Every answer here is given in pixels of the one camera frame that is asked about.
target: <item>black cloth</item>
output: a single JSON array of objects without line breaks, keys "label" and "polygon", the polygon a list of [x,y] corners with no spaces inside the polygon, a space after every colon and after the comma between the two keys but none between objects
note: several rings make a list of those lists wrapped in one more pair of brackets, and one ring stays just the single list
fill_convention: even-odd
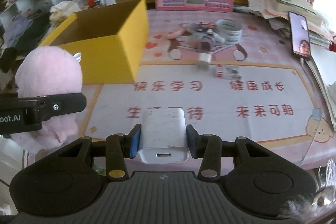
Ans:
[{"label": "black cloth", "polygon": [[6,48],[0,57],[0,69],[7,73],[19,55],[26,56],[38,47],[50,28],[50,13],[36,17],[31,26],[19,38],[14,47]]}]

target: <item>phone screen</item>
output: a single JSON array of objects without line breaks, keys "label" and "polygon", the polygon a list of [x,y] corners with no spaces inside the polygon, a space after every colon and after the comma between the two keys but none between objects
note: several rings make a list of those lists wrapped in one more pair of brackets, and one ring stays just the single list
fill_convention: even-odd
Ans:
[{"label": "phone screen", "polygon": [[307,20],[304,16],[289,12],[292,32],[293,53],[305,59],[310,58],[310,41]]}]

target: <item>stuffed animal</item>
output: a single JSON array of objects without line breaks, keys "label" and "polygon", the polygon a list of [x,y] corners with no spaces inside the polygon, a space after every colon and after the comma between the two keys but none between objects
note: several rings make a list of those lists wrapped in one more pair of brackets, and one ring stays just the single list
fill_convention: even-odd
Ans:
[{"label": "stuffed animal", "polygon": [[[67,51],[53,46],[38,47],[18,68],[15,83],[19,98],[79,93],[82,90],[82,70]],[[32,154],[59,147],[68,136],[77,134],[76,116],[74,113],[52,117],[42,122],[41,130],[11,134],[11,138]]]}]

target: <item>bolt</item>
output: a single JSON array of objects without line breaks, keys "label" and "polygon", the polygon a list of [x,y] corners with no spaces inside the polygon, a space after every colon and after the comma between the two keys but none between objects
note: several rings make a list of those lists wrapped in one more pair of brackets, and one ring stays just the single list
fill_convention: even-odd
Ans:
[{"label": "bolt", "polygon": [[212,169],[206,169],[201,172],[201,175],[205,178],[214,178],[217,176],[217,172]]},{"label": "bolt", "polygon": [[109,176],[112,178],[122,178],[125,175],[125,172],[122,170],[112,170],[109,172]]}]

